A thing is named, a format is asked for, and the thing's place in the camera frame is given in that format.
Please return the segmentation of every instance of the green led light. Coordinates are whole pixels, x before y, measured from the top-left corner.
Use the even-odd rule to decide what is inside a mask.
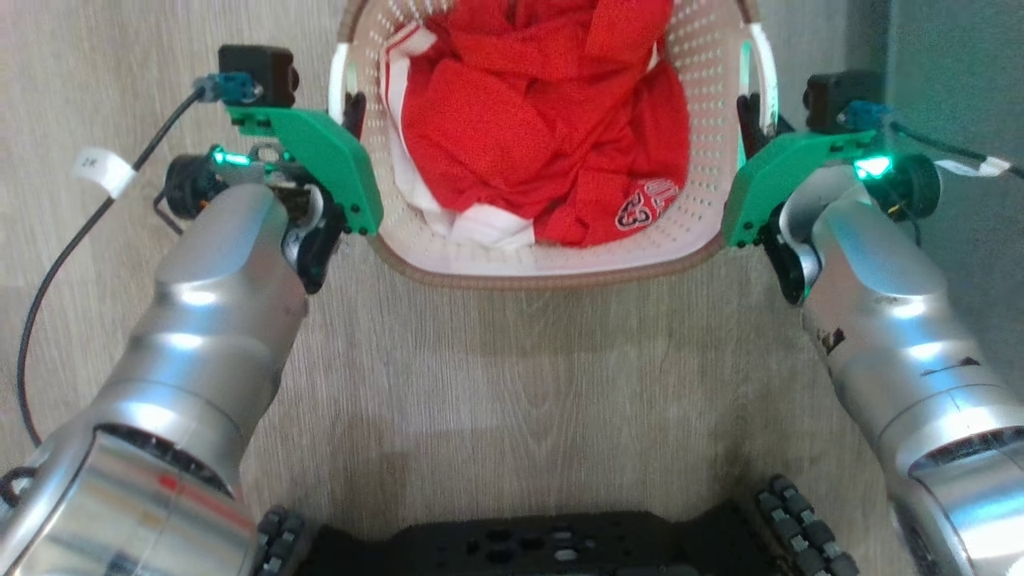
[[[892,158],[888,156],[873,156],[871,158],[864,158],[863,160],[858,160],[853,163],[853,167],[857,170],[857,177],[860,179],[864,179],[868,176],[872,178],[880,178],[883,174],[888,172],[892,166]]]
[[[217,164],[223,164],[224,162],[227,162],[228,164],[233,164],[236,166],[248,166],[253,162],[248,156],[224,152],[224,149],[220,147],[217,147],[213,151],[212,156],[213,156],[213,161],[216,162]]]
[[[252,160],[250,160],[248,156],[243,156],[241,154],[225,154],[224,162],[234,164],[237,166],[248,166],[252,164]]]

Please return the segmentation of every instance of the black cable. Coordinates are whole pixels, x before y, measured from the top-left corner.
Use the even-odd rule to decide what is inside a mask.
[[[181,234],[184,233],[184,231],[181,230],[181,227],[178,225],[178,222],[174,221],[174,218],[172,218],[170,214],[165,212],[164,209],[160,207],[160,203],[164,201],[165,197],[166,194],[163,190],[160,191],[160,194],[154,197],[153,212],[157,214],[157,216],[161,220],[164,220],[164,223],[167,224],[167,228],[171,229],[171,231],[174,232],[174,234],[181,236]]]
[[[910,219],[910,225],[913,227],[913,244],[918,248],[921,248],[921,222],[919,222],[918,217],[910,212],[907,212],[906,216]]]
[[[150,140],[150,143],[142,149],[142,153],[138,155],[135,162],[132,163],[131,167],[134,171],[139,171],[143,165],[145,165],[146,160],[153,156],[157,147],[170,131],[171,127],[181,118],[181,116],[187,111],[191,105],[196,104],[203,97],[205,92],[204,88],[197,88],[193,93],[182,101],[174,112],[171,113],[164,125],[157,130],[157,133]],[[50,289],[50,284],[53,283],[53,278],[56,277],[57,272],[60,271],[60,266],[63,265],[65,261],[71,256],[71,253],[78,248],[78,245],[82,243],[85,239],[85,235],[89,234],[89,231],[96,225],[99,218],[103,217],[103,214],[111,209],[114,205],[114,199],[108,198],[96,208],[96,211],[89,216],[89,219],[82,224],[82,228],[78,231],[71,242],[65,246],[65,249],[60,251],[60,254],[50,269],[46,272],[46,276],[43,277],[43,281],[39,283],[39,288],[36,290],[36,295],[32,298],[32,304],[29,306],[29,314],[25,319],[25,328],[22,330],[22,342],[17,348],[17,368],[14,381],[14,393],[17,396],[17,408],[22,412],[22,421],[25,423],[25,429],[29,433],[29,438],[32,439],[32,443],[39,446],[42,443],[42,439],[39,437],[39,431],[36,429],[36,424],[32,419],[32,411],[29,409],[29,397],[26,393],[25,387],[25,367],[28,362],[29,357],[29,342],[32,339],[32,329],[36,325],[36,317],[39,315],[39,308],[42,306],[43,297],[46,296],[46,292]]]
[[[980,152],[975,152],[973,150],[966,149],[963,147],[954,146],[948,142],[944,142],[942,140],[922,134],[921,132],[907,128],[906,126],[900,124],[899,122],[890,122],[889,127],[897,134],[902,134],[910,138],[911,140],[916,140],[918,142],[921,142],[929,148],[938,150],[939,152],[952,154],[954,156],[961,156],[963,158],[968,158],[979,163],[983,163],[986,160],[988,160],[988,156],[985,154],[982,154]],[[1006,171],[1009,172],[1010,174],[1013,174],[1014,176],[1017,176],[1018,178],[1024,179],[1024,168],[1022,168],[1021,166],[1011,165],[1010,168],[1007,168]]]
[[[0,477],[0,500],[12,508],[16,508],[22,502],[17,492],[14,492],[14,483],[36,477],[36,468],[31,466],[17,466],[7,470],[7,474]]]

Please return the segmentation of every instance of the white label tag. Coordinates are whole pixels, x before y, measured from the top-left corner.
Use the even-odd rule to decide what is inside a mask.
[[[1006,160],[995,158],[994,156],[986,158],[981,163],[981,166],[978,166],[977,170],[955,160],[939,160],[935,165],[939,168],[945,168],[954,174],[972,178],[994,178],[1013,166]]]
[[[92,180],[117,200],[135,178],[135,170],[120,156],[101,148],[84,148],[71,169],[75,178]]]

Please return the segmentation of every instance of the green gripper bracket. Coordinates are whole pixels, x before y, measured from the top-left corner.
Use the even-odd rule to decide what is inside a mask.
[[[352,134],[327,113],[291,108],[225,107],[231,125],[246,136],[269,136],[281,142],[334,199],[346,225],[376,235],[384,218],[370,155]]]
[[[849,134],[791,132],[781,134],[746,161],[732,180],[722,217],[726,245],[754,243],[771,211],[825,163],[868,156],[876,131]]]

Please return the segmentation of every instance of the cable connector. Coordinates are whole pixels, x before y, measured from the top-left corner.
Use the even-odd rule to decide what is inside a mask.
[[[194,89],[203,89],[200,99],[204,104],[223,101],[228,106],[255,101],[263,93],[262,87],[245,72],[208,74],[193,82]]]
[[[881,130],[892,113],[893,109],[883,104],[853,100],[846,107],[846,110],[839,114],[836,120],[840,125],[853,132],[865,132],[867,130]]]

